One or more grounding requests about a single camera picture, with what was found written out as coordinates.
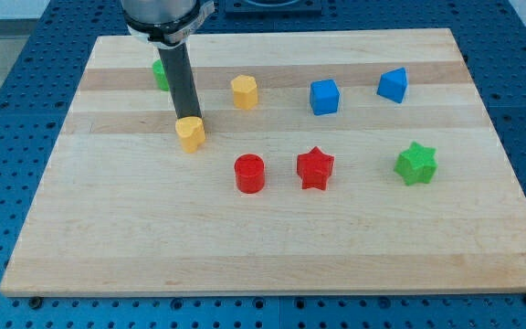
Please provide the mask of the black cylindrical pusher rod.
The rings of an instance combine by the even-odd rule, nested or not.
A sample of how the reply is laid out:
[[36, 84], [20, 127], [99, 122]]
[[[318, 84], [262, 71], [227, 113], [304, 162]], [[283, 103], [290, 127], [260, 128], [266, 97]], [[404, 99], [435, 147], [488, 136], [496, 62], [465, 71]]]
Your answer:
[[186, 44], [182, 43], [176, 48], [160, 48], [158, 53], [168, 80], [176, 117], [201, 118], [202, 112]]

